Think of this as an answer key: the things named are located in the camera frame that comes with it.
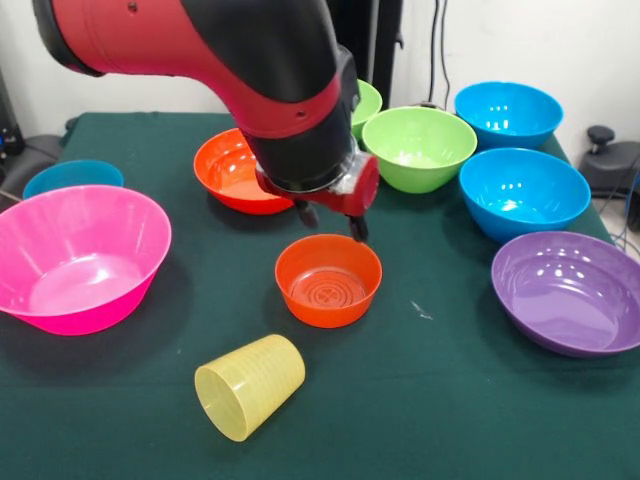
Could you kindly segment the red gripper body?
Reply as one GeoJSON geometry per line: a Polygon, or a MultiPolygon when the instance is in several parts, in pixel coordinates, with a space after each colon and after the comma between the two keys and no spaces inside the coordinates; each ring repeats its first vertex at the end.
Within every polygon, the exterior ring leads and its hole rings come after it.
{"type": "Polygon", "coordinates": [[[277,186],[256,164],[255,175],[259,186],[269,194],[287,200],[307,200],[326,206],[334,212],[351,216],[364,216],[373,203],[379,184],[379,168],[376,157],[369,153],[355,153],[346,171],[330,184],[308,191],[294,191],[277,186]]]}

